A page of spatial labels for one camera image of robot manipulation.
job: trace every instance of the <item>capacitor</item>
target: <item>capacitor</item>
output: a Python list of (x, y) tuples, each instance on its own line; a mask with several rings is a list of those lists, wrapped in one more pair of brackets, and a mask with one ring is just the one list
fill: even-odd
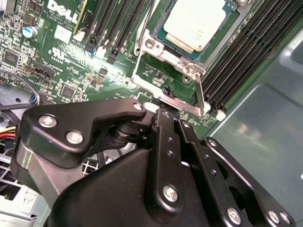
[(26, 38), (30, 39), (30, 38), (35, 37), (35, 36), (38, 34), (38, 31), (37, 31), (37, 29), (36, 29), (35, 27), (29, 26), (29, 27), (24, 27), (24, 28), (22, 29), (22, 34), (23, 34)]

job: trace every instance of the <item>green circuit board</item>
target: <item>green circuit board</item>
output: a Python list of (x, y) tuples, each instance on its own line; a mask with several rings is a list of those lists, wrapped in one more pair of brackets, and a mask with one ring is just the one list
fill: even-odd
[[(125, 29), (138, 1), (128, 1), (129, 7), (125, 11), (124, 19), (117, 27), (118, 32), (112, 44), (118, 42), (119, 36)], [(144, 0), (142, 2), (142, 8), (137, 12), (138, 15), (114, 64), (107, 62), (112, 48), (108, 49), (103, 58), (99, 58), (85, 50), (90, 35), (86, 34), (81, 41), (74, 38), (75, 27), (77, 26), (78, 31), (85, 31), (86, 20), (93, 15), (99, 2), (102, 2), (103, 6), (100, 8), (97, 21), (104, 17), (108, 0), (17, 0), (15, 12), (2, 15), (0, 19), (0, 68), (22, 75), (45, 97), (45, 101), (54, 104), (129, 97), (142, 103), (155, 101), (151, 93), (131, 81), (137, 60), (134, 54), (136, 31), (148, 13), (150, 1)], [(106, 30), (113, 26), (123, 2), (116, 1), (105, 27)], [(262, 2), (262, 0), (251, 1), (246, 16), (241, 20), (230, 39), (226, 41), (216, 59), (224, 54)], [(147, 26), (150, 32), (154, 31), (169, 4), (171, 4), (171, 0), (160, 0), (157, 3), (155, 12)], [(237, 6), (233, 1), (230, 1), (229, 4), (230, 9), (232, 6)], [(37, 29), (37, 35), (34, 38), (26, 38), (22, 34), (22, 28), (27, 26), (24, 20), (28, 15), (35, 18), (34, 26)], [(199, 62), (206, 61), (239, 16), (240, 13), (236, 9), (230, 11), (228, 19), (211, 40), (204, 54), (200, 56)], [(8, 62), (7, 54), (11, 53), (13, 53), (13, 57), (17, 56), (18, 58), (13, 58), (12, 62)], [(28, 68), (29, 60), (53, 69), (55, 76), (46, 79), (33, 74)], [(174, 90), (176, 97), (191, 105), (196, 104), (194, 82), (184, 84), (182, 73), (176, 71), (168, 63), (145, 54), (139, 64), (137, 75), (159, 88), (169, 86)], [(29, 91), (22, 83), (5, 75), (1, 75), (1, 81)], [(200, 138), (217, 121), (214, 116), (205, 114), (202, 117), (197, 117), (184, 110), (180, 111), (180, 116), (193, 125)]]

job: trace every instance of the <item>label sticker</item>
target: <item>label sticker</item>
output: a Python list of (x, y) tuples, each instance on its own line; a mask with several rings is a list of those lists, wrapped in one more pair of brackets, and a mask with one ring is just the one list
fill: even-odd
[(55, 35), (54, 35), (55, 38), (60, 39), (61, 41), (68, 44), (70, 41), (71, 35), (72, 35), (71, 31), (67, 30), (66, 28), (64, 28), (60, 25), (57, 25)]

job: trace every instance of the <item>yellow wire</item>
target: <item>yellow wire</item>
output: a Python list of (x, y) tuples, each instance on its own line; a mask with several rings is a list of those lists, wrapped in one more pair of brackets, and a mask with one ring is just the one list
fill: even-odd
[(15, 130), (16, 127), (9, 127), (7, 129), (3, 129), (3, 130), (0, 130), (0, 134), (4, 133), (4, 132), (8, 132), (8, 131), (11, 131), (11, 130)]

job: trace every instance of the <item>motherboard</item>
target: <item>motherboard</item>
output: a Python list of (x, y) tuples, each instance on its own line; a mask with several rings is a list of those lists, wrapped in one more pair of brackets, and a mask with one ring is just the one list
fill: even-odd
[(0, 69), (42, 104), (164, 102), (201, 138), (302, 15), (301, 0), (0, 0)]

